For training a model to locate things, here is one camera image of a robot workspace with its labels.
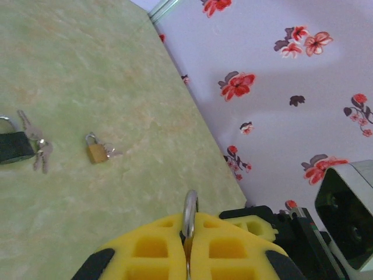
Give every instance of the floral wallpaper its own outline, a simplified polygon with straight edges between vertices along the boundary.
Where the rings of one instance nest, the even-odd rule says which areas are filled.
[[[312,208],[327,168],[373,159],[373,23],[345,5],[193,0],[156,26],[255,204]]]

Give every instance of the padlock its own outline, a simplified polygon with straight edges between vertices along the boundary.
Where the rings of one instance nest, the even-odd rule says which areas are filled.
[[[89,138],[93,138],[93,144],[89,144]],[[92,163],[106,162],[109,159],[104,145],[100,143],[93,132],[86,135],[86,143],[88,157]]]
[[[23,131],[18,131],[17,124],[5,115],[0,120],[11,124],[15,132],[0,134],[0,165],[19,162],[35,156],[33,147]]]

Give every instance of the black rubber pad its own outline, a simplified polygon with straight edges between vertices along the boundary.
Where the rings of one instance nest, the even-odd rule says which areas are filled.
[[[280,280],[307,280],[293,261],[276,251],[266,251],[266,256]]]
[[[114,254],[107,248],[90,255],[71,280],[99,280]]]

